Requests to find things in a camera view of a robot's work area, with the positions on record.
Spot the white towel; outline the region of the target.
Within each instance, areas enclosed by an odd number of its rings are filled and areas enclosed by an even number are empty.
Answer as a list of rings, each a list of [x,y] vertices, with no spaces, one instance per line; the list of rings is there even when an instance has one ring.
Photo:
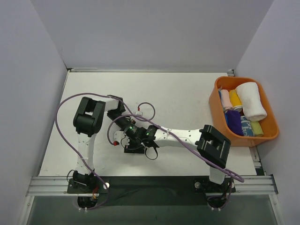
[[[261,121],[267,117],[260,98],[258,85],[255,82],[246,82],[236,87],[245,117],[250,121]]]

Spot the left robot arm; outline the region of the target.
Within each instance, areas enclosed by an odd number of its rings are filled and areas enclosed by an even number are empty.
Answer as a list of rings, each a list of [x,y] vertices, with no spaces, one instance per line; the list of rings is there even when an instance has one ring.
[[[94,100],[83,97],[73,119],[73,126],[78,137],[79,156],[75,171],[68,182],[69,194],[92,193],[98,186],[99,179],[95,175],[93,164],[94,145],[97,133],[100,131],[105,112],[125,111],[123,98],[109,95]]]

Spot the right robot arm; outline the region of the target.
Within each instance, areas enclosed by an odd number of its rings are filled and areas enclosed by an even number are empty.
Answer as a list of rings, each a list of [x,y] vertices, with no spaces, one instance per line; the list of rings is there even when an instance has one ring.
[[[211,125],[202,129],[180,130],[150,125],[147,129],[128,125],[124,133],[137,144],[148,148],[188,147],[197,151],[207,165],[210,165],[208,187],[218,192],[225,186],[225,173],[231,141]]]

